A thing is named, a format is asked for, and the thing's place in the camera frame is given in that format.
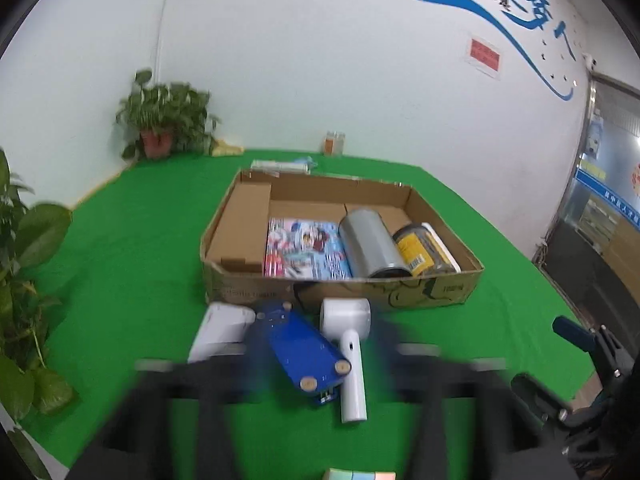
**security camera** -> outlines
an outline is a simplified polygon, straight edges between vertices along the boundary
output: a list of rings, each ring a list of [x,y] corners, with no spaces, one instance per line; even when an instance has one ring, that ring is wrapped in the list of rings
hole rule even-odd
[[[589,72],[593,72],[594,70],[596,70],[596,65],[598,64],[598,62],[593,59],[593,56],[591,54],[583,53],[582,58],[584,59],[584,65],[587,67],[587,70]]]

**magazine cover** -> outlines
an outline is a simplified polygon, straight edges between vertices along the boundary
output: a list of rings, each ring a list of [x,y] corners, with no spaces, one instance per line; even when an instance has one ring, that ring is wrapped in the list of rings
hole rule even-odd
[[[264,275],[297,280],[350,278],[338,226],[332,222],[271,218]]]

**blue device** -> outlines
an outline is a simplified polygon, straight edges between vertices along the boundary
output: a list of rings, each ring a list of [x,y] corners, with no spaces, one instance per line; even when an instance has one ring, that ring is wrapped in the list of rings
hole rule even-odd
[[[593,352],[596,349],[595,335],[567,317],[556,317],[552,327],[556,334],[583,352]]]
[[[336,399],[351,363],[297,312],[280,302],[264,307],[269,344],[293,385],[320,405]]]

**plant pot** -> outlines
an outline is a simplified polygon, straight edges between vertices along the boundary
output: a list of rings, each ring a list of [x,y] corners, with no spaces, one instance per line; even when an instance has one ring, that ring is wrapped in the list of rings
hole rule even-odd
[[[146,158],[167,158],[171,153],[174,136],[169,132],[155,134],[152,131],[140,132],[142,144],[145,147]]]

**table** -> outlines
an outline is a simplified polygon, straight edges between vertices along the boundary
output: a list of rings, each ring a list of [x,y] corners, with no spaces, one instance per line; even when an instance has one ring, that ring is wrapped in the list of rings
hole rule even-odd
[[[143,162],[81,203],[60,252],[38,270],[38,290],[64,305],[52,313],[49,365],[79,393],[62,413],[30,414],[24,427],[71,465],[132,383],[140,358],[184,361],[204,314],[200,235],[239,168],[254,158],[294,160],[299,152],[176,156]],[[421,168],[354,157],[315,156],[317,173],[414,186],[484,263],[465,304],[393,314],[415,339],[444,357],[504,357],[510,378],[527,371],[569,399],[593,372],[588,357],[551,330],[568,307],[538,270],[458,195]],[[228,408],[248,480],[319,479],[329,467],[401,472],[417,409],[390,402],[365,343],[369,420],[340,423],[339,405],[313,408],[283,373],[259,402]],[[468,400],[446,401],[450,477],[464,478],[472,428]],[[174,403],[182,478],[194,457],[193,401]]]

